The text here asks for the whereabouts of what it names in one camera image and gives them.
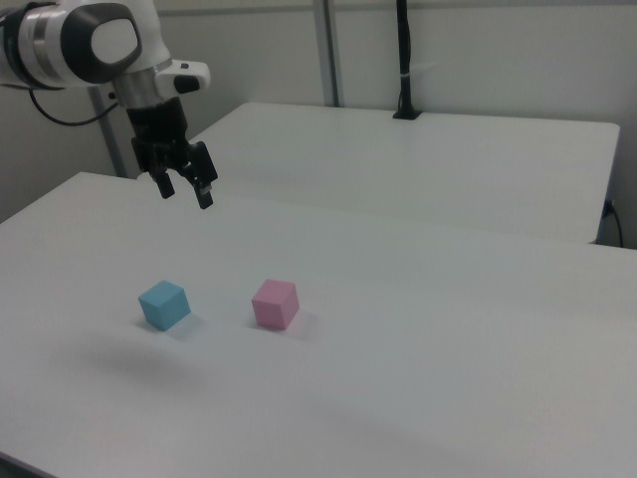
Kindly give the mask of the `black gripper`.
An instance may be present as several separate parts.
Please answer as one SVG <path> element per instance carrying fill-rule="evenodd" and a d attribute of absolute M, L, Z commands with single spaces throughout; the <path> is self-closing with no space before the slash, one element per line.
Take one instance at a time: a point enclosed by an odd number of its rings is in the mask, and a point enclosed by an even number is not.
<path fill-rule="evenodd" d="M 204 142 L 190 144 L 186 139 L 188 122 L 180 98 L 158 105 L 127 109 L 133 128 L 133 152 L 142 172 L 154 174 L 160 195 L 174 195 L 171 179 L 164 169 L 186 174 L 201 209 L 212 206 L 212 183 L 218 173 Z"/>

